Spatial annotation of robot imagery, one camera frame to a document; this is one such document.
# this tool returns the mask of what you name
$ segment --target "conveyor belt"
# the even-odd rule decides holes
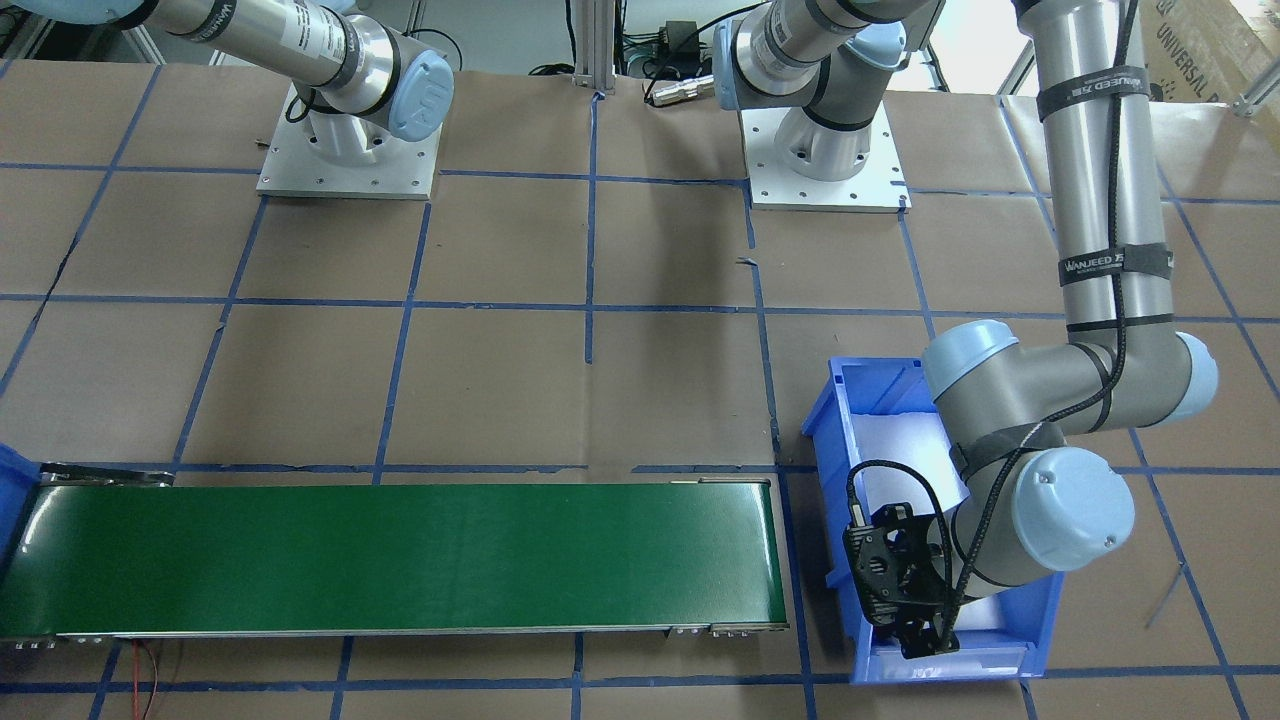
[[[786,626],[760,482],[33,492],[5,638]]]

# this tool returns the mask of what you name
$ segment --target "metal mounting plate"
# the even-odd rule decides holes
[[[867,167],[847,181],[823,182],[788,168],[773,147],[773,136],[790,108],[742,110],[742,145],[751,179],[751,205],[763,210],[837,210],[896,213],[911,206],[902,164],[884,106],[872,120]]]
[[[284,108],[293,100],[285,97]],[[332,163],[311,147],[303,123],[284,119],[271,136],[271,147],[257,178],[261,195],[279,197],[364,197],[381,200],[430,200],[440,131],[421,142],[404,142],[389,132],[374,150],[378,163],[365,167]]]

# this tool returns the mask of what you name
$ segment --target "robotic arm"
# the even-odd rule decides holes
[[[899,65],[897,23],[923,4],[776,0],[727,20],[716,40],[721,105],[792,108],[776,151],[809,178],[850,178]],[[1004,323],[980,320],[925,350],[969,497],[932,516],[900,505],[868,519],[856,507],[845,536],[864,614],[908,657],[955,650],[960,605],[1083,568],[1129,537],[1124,479],[1065,436],[1174,421],[1216,392],[1208,350],[1174,328],[1135,4],[1014,0],[1044,88],[1068,343],[1024,347]],[[876,462],[854,468],[850,487],[864,465]]]
[[[192,42],[293,78],[319,115],[348,115],[417,142],[444,120],[453,73],[434,50],[366,15],[342,15],[343,0],[18,0],[50,19],[150,23]],[[330,128],[332,140],[355,129]]]

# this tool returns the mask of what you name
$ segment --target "blue plastic bin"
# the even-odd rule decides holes
[[[23,519],[31,488],[40,482],[40,465],[0,443],[0,566]]]
[[[832,357],[831,379],[805,420],[803,432],[813,438],[818,455],[818,475],[827,505],[827,541],[831,547],[833,570],[827,585],[840,598],[840,611],[845,634],[856,646],[851,684],[914,683],[931,680],[1004,680],[1041,678],[1048,662],[1053,620],[1062,593],[1062,574],[1053,574],[1028,585],[1012,588],[991,598],[966,605],[956,623],[960,651],[905,660],[896,641],[876,638],[872,625],[863,616],[849,570],[849,559],[841,536],[850,523],[846,480],[849,470],[863,460],[874,457],[897,460],[924,471],[931,484],[943,497],[945,506],[954,505],[964,492],[963,484],[951,469],[950,443],[941,430],[937,409],[924,382],[924,369],[916,359],[897,357]],[[937,433],[922,433],[920,423],[937,425]],[[877,450],[868,450],[863,457],[855,432],[864,432],[864,446],[872,445],[865,437],[868,428],[877,433]],[[897,456],[886,457],[879,452],[895,447]],[[945,468],[945,473],[936,469]],[[910,478],[901,478],[900,489],[878,477],[877,487],[868,502],[864,480],[872,471],[859,474],[856,492],[868,512],[874,512],[886,501],[911,501]],[[902,497],[886,498],[888,492]],[[918,505],[918,511],[928,512],[928,503]]]

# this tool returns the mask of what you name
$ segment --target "metal cylinder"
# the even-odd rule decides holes
[[[161,0],[147,22],[312,87],[338,76],[348,50],[342,18],[312,0]]]
[[[1043,0],[1029,8],[1019,19],[1019,27],[1036,44],[1041,87],[1110,68],[1126,5],[1124,0]],[[1142,38],[1137,31],[1129,45],[1128,64],[1143,65]],[[1053,217],[1062,258],[1107,247],[1111,97],[1071,105],[1044,119]],[[1121,102],[1116,190],[1119,242],[1164,242],[1149,101],[1146,95],[1125,95]],[[1126,316],[1172,313],[1167,279],[1125,273],[1123,282]],[[1068,284],[1062,296],[1068,324],[1115,320],[1110,277]]]
[[[842,132],[813,122],[801,108],[782,118],[773,146],[788,168],[823,182],[846,181],[865,167],[870,127]]]

